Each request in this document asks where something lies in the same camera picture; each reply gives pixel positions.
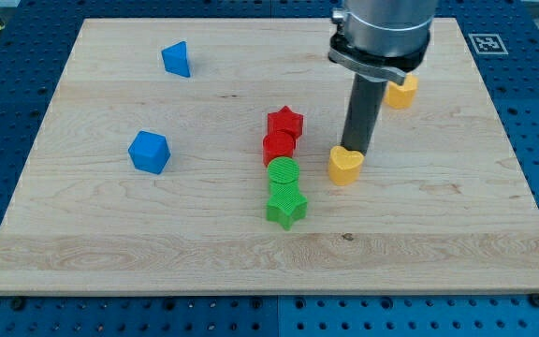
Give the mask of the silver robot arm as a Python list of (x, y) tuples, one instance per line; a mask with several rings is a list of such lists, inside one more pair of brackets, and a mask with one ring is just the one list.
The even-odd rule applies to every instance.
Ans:
[(343, 0), (328, 59), (370, 81), (405, 82), (423, 61), (437, 0)]

